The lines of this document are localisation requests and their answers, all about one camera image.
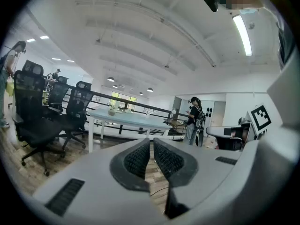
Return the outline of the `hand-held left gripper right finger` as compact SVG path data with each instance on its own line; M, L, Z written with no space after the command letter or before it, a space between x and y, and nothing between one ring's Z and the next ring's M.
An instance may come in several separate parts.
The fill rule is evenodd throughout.
M225 180L241 152L153 140L154 159L169 183L165 215L175 218L199 205Z

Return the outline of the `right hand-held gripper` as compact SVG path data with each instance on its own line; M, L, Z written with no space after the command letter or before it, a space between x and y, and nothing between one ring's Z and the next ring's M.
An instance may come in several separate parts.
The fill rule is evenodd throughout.
M248 142L259 139L267 132L271 119L264 104L257 105L239 118L238 124L225 127L207 127L207 135L216 138L216 149L243 150Z

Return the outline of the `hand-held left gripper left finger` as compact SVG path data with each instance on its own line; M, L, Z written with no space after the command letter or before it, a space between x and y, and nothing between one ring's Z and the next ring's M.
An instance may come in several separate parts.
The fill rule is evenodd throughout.
M58 225L162 225L145 180L149 139L122 143L77 159L33 195Z

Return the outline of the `brown wooden side table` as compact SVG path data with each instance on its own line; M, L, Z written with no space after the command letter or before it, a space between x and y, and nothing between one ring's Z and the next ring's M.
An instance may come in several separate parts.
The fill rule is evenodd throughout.
M167 120L164 119L164 123L171 126L168 132L168 137L170 140L182 141L186 134L186 124L185 121L182 123L177 120Z

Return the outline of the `grey open door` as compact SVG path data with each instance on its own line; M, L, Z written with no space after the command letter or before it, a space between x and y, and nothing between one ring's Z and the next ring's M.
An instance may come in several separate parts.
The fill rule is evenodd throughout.
M175 116L178 116L180 113L182 99L179 97L174 97L173 109L176 111Z

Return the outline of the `light blue table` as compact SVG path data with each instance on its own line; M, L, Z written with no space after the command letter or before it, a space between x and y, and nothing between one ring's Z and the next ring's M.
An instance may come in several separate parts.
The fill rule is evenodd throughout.
M74 86L70 86L69 85L69 89L63 99L63 102L65 103L68 103L68 100L67 98L71 98L71 89L72 88L75 88ZM44 91L43 91L43 104L46 105L47 101L47 88L45 86L44 88ZM102 94L102 93L98 93L98 92L94 92L94 91L91 91L91 93L93 94L92 95L92 98L91 100L89 101L88 105L87 105L87 115L86 116L89 116L89 112L92 111L92 110L95 110L97 109L98 107L99 108L107 108L109 107L110 105L110 102L108 102L107 104L106 103L101 103L100 100L101 98L107 98L109 100L112 100L112 101L116 101L116 102L119 102L120 104L124 104L124 107L119 107L118 109L120 109L121 111L124 111L125 109L131 109L133 111L133 113L140 113L140 114L144 114L146 116L146 114L148 114L149 111L152 111L152 113L150 113L150 116L153 116L153 117L158 117L158 118L163 118L163 119L167 119L169 120L170 119L170 115L171 115L171 110L167 110L167 109L162 109L162 108L158 108L158 107L153 107L153 106L150 106L150 105L146 105L146 104L141 104L141 103L138 103L138 102L134 102L134 101L131 101L131 100L126 100L126 99L122 99L122 98L117 98L117 97L113 97L113 96L109 96L109 95L106 95L106 94ZM155 112L162 112L163 114L167 114L167 116L162 116L162 115L155 115L154 113ZM114 128L114 129L118 129L119 132L121 131L135 131L135 132L138 132L138 130L130 130L130 129L125 129L125 128L120 128L120 127L117 127L117 128Z

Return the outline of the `black mesh office chair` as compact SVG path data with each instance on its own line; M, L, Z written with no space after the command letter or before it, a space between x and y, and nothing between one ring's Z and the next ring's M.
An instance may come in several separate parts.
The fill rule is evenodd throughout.
M43 116L43 91L45 79L41 65L27 60L22 68L14 74L15 111L12 119L16 136L20 142L26 142L33 150L22 157L21 164L26 166L25 159L39 153L44 166L44 175L49 176L44 152L65 156L63 150L52 149L49 143L62 131L57 122Z
M52 115L60 114L63 111L62 102L69 89L68 78L59 76L55 82L47 85L47 103L43 106L43 116L50 118Z
M92 98L91 84L79 81L76 87L71 90L66 113L54 119L55 122L60 124L62 130L65 131L64 134L58 135L58 137L65 137L65 142L62 146L63 150L65 150L67 143L71 139L81 143L82 147L86 148L85 142L77 138L77 136L83 134L79 131L84 131L86 109Z

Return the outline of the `ceiling tube light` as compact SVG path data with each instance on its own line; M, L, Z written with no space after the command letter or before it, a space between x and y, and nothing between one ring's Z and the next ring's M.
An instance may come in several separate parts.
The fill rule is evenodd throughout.
M248 35L248 31L246 29L245 23L241 17L241 15L236 15L233 18L233 21L239 31L243 46L244 46L244 51L245 55L247 57L252 56L252 48L251 48L251 43Z

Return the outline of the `group of ceiling panel lights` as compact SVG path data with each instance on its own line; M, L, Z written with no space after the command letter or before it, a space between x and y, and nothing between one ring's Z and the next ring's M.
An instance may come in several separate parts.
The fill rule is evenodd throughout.
M49 60L75 63L47 35L30 38L26 42L30 48L33 48L37 53Z

